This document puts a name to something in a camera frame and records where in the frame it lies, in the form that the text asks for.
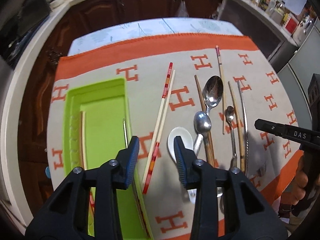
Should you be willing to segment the person's right hand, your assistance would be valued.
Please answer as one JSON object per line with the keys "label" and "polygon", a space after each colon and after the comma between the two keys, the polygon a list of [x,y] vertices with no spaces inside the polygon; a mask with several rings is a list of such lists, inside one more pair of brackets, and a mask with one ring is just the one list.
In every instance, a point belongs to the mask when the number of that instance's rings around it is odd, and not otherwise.
{"label": "person's right hand", "polygon": [[308,176],[303,171],[304,156],[299,159],[295,177],[289,185],[289,189],[285,190],[280,197],[280,212],[290,212],[293,205],[297,205],[300,200],[305,197],[305,187],[308,183]]}

